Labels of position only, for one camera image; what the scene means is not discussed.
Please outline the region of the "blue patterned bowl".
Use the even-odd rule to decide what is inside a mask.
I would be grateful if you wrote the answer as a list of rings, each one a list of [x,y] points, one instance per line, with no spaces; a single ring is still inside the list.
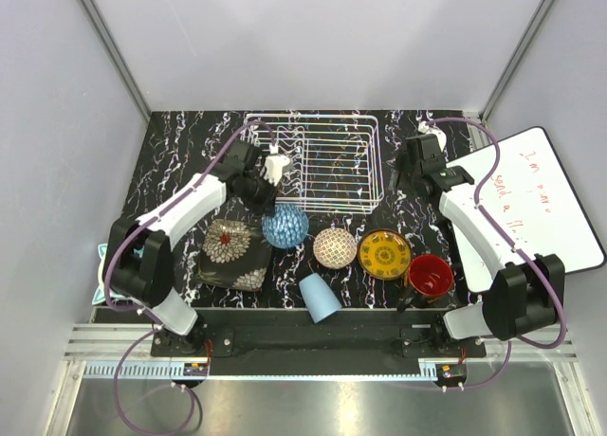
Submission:
[[[279,249],[290,249],[300,245],[307,237],[309,220],[297,206],[278,204],[272,216],[262,220],[265,239]]]

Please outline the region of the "white wire dish rack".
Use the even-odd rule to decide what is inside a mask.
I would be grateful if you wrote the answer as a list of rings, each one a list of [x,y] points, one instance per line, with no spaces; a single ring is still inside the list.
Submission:
[[[360,113],[262,113],[243,138],[267,148],[272,141],[293,161],[276,202],[307,213],[367,215],[384,196],[378,120]]]

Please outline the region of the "black floral square plate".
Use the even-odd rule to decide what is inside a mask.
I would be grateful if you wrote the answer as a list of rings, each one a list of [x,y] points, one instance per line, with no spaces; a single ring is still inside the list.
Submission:
[[[259,225],[215,219],[202,245],[197,278],[206,285],[258,292],[272,252],[273,247]]]

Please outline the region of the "beige patterned bowl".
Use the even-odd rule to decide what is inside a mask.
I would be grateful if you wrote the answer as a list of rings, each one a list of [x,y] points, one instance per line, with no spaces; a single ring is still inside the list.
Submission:
[[[341,269],[357,257],[357,242],[355,237],[343,228],[326,228],[314,239],[313,254],[322,266]]]

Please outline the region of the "light blue plastic cup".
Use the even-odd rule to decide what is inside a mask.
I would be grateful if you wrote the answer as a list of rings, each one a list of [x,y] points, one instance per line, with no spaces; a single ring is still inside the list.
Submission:
[[[341,309],[341,304],[328,283],[314,273],[299,283],[304,304],[313,322],[318,324]]]

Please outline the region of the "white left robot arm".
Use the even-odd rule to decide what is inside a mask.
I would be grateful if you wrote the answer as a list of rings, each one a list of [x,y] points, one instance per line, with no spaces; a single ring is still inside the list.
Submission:
[[[256,214],[274,212],[276,195],[291,159],[275,144],[268,151],[242,140],[225,145],[208,168],[169,200],[137,219],[111,226],[101,272],[107,304],[115,311],[148,313],[172,332],[172,345],[198,354],[205,334],[198,315],[175,290],[174,249],[202,218],[238,197]]]

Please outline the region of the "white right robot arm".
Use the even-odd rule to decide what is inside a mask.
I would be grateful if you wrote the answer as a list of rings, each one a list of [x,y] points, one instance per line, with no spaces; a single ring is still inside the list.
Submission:
[[[456,354],[466,338],[493,336],[502,341],[559,324],[549,348],[566,335],[563,311],[564,264],[555,255],[529,256],[480,202],[480,183],[461,166],[448,166],[439,138],[418,135],[404,141],[393,173],[394,184],[425,198],[461,231],[489,272],[491,284],[482,300],[446,312],[431,332],[433,350]]]

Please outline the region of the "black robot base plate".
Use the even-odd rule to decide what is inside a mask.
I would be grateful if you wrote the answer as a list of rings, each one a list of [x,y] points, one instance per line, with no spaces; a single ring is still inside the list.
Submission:
[[[315,324],[305,310],[201,309],[188,336],[167,330],[148,353],[188,361],[211,357],[214,377],[429,377],[434,361],[486,356],[482,341],[440,341],[440,312],[340,310]]]

